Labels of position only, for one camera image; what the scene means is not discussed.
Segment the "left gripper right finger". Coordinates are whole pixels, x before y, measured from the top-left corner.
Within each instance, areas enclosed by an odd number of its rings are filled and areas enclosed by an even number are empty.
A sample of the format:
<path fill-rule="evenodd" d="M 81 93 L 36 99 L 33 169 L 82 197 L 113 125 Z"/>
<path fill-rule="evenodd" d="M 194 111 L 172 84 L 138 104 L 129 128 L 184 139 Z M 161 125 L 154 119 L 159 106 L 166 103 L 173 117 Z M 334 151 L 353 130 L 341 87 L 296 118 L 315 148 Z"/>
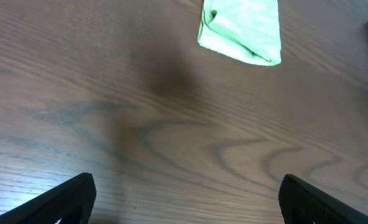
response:
<path fill-rule="evenodd" d="M 293 174 L 282 180 L 278 201 L 285 224 L 368 224 L 368 216 Z"/>

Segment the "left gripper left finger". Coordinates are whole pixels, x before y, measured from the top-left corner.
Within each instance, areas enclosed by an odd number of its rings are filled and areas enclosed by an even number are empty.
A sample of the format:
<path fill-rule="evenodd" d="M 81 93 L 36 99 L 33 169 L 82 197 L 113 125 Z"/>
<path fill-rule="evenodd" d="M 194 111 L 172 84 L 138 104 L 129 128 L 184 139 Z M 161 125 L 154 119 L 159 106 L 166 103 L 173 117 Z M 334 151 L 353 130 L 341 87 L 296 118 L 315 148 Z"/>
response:
<path fill-rule="evenodd" d="M 0 224 L 87 224 L 97 191 L 93 176 L 81 173 L 0 215 Z"/>

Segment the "green microfiber cloth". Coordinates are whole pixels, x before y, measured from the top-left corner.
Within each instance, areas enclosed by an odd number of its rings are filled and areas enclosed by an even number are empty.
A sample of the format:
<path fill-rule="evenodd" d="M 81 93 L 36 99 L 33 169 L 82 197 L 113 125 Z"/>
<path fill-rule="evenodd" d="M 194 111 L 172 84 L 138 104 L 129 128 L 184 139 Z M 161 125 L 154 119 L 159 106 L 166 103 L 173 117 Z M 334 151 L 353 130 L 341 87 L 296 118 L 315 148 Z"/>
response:
<path fill-rule="evenodd" d="M 197 42 L 244 63 L 281 63 L 278 0 L 204 0 Z"/>

